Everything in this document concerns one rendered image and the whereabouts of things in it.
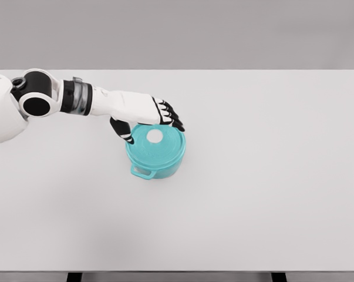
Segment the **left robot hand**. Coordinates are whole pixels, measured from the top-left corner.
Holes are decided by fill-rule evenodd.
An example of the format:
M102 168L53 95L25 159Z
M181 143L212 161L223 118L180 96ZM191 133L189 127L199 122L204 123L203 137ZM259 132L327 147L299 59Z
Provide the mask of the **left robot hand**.
M184 132L185 128L173 107L163 99L149 94L121 92L116 96L110 112L110 124L116 134L128 144L134 144L131 123L141 125L167 125Z

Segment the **teal pot lid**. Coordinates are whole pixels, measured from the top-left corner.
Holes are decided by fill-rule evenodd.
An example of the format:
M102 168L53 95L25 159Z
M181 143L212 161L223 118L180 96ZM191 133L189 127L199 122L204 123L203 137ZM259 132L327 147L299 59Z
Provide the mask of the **teal pot lid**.
M157 143L148 140L147 135L158 130L163 138ZM133 144L126 144L130 161L143 168L163 169L179 161L186 149L183 132L169 125L136 125L132 130Z

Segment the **teal pot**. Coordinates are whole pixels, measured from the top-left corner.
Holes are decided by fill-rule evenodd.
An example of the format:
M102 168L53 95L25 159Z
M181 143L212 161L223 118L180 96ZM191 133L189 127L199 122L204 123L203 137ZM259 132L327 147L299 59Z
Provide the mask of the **teal pot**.
M148 139L135 141L126 145L131 174L145 180L164 179L178 171L186 151L186 140L163 139L152 143Z

